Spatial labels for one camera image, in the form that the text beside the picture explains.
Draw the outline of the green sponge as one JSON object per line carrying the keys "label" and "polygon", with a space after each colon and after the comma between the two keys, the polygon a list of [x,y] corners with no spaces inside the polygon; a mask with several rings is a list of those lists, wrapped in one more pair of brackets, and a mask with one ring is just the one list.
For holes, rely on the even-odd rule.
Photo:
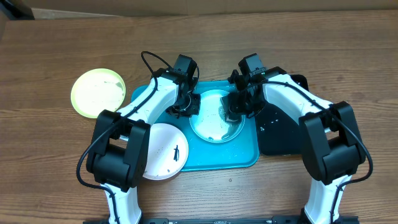
{"label": "green sponge", "polygon": [[229,108],[225,110],[225,121],[229,123],[238,122],[241,120],[241,115],[232,112]]}

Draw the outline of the light blue plate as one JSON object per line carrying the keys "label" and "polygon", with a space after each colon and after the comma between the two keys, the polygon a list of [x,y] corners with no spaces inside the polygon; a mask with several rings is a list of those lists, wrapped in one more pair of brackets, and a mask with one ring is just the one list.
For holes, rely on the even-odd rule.
{"label": "light blue plate", "polygon": [[229,94],[225,90],[208,90],[200,95],[200,109],[189,118],[194,133],[210,143],[224,143],[234,139],[243,129],[245,118],[227,121],[221,99]]}

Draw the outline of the pink white plate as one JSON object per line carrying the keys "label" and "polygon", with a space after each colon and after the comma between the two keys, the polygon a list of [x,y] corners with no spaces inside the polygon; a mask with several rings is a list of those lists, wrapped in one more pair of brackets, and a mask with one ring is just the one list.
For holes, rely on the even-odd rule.
{"label": "pink white plate", "polygon": [[165,180],[175,176],[184,167],[188,154],[188,141],[181,130],[171,124],[153,124],[143,177],[149,180]]}

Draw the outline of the yellow plate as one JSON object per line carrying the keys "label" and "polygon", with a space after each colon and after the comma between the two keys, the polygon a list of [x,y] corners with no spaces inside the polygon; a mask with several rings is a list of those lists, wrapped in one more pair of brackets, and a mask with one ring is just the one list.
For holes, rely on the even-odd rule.
{"label": "yellow plate", "polygon": [[96,68],[82,74],[70,93],[75,111],[87,118],[97,118],[103,110],[117,111],[125,96],[124,80],[107,68]]}

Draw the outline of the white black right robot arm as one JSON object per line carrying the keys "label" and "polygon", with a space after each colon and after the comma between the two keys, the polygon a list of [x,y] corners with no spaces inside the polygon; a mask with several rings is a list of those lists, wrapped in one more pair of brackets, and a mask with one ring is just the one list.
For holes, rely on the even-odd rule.
{"label": "white black right robot arm", "polygon": [[300,214],[274,216],[271,223],[358,223],[358,217],[339,214],[346,186],[373,172],[352,107],[311,94],[304,76],[279,67],[240,66],[228,82],[236,89],[222,101],[226,119],[254,118],[263,145],[296,147],[312,178]]}

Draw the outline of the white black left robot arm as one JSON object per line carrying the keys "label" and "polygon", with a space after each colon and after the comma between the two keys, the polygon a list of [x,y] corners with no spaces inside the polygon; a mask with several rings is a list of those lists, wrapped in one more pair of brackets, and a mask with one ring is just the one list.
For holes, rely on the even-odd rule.
{"label": "white black left robot arm", "polygon": [[86,165],[96,182],[81,181],[82,185],[105,192],[108,223],[140,222],[136,187],[147,165],[150,128],[164,111],[178,117],[198,114],[200,97],[193,92],[197,71],[196,67],[160,68],[134,101],[117,112],[99,114],[77,169]]}

